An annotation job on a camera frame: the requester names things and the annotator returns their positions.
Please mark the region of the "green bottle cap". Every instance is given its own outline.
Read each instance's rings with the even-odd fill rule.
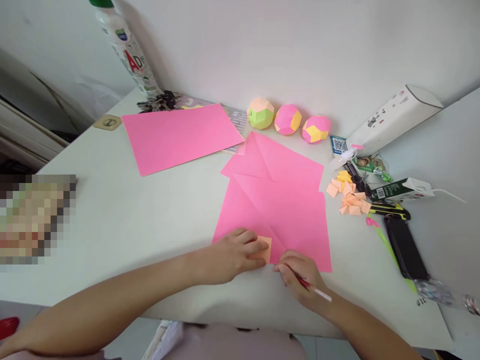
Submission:
[[[90,4],[97,8],[113,8],[114,4],[112,0],[89,0]]]

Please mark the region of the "folded pink paper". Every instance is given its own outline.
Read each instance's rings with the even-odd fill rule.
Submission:
[[[244,141],[221,104],[121,117],[141,176]]]
[[[322,192],[234,174],[212,242],[239,227],[272,239],[271,264],[276,264],[285,250],[293,249],[313,258],[319,271],[332,272]]]
[[[318,192],[324,166],[302,156],[278,142],[252,131],[245,142],[243,155],[234,155],[220,172],[288,184]]]

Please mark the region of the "orange sticky note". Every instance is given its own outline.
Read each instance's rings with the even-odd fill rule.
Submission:
[[[370,211],[370,208],[372,207],[372,204],[369,202],[366,202],[365,200],[360,200],[361,205],[360,205],[360,210],[362,213],[368,214]]]
[[[359,208],[362,207],[362,201],[361,201],[361,200],[358,200],[357,198],[355,198],[354,200],[352,200],[350,203],[351,203],[351,205],[353,205],[353,206],[358,206]]]
[[[359,198],[360,200],[367,200],[367,195],[365,195],[364,192],[357,192],[356,194],[354,194],[357,198]]]
[[[360,208],[358,206],[349,206],[348,213],[350,215],[361,216],[362,213],[360,212]]]
[[[334,198],[335,195],[337,195],[337,193],[339,192],[339,190],[338,190],[332,183],[329,183],[328,186],[326,187],[326,192],[327,192],[332,198]]]
[[[351,193],[352,192],[352,186],[347,182],[345,184],[345,187],[343,188],[343,195],[347,195],[348,193]]]
[[[342,182],[332,179],[331,184],[338,189],[338,191],[342,191]]]
[[[340,214],[345,215],[348,209],[349,209],[348,205],[343,205],[340,209]]]
[[[264,259],[265,262],[268,264],[270,262],[270,252],[272,251],[272,238],[271,237],[264,237],[259,236],[258,240],[262,240],[268,244],[268,248],[265,250],[260,250],[252,255],[250,255],[249,259]]]
[[[355,200],[358,200],[358,199],[355,196],[353,196],[351,193],[348,193],[343,197],[341,202],[347,205],[353,205],[352,202]]]

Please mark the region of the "qr code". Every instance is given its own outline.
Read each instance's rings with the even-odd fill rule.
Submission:
[[[347,143],[344,139],[332,137],[331,142],[333,150],[337,150],[340,153],[344,153],[347,151]]]
[[[376,195],[378,196],[379,199],[383,199],[385,197],[385,191],[381,187],[379,187],[376,190]]]

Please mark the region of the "black phone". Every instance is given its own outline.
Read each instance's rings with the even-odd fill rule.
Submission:
[[[407,222],[388,215],[383,218],[383,221],[403,277],[412,280],[430,280]]]

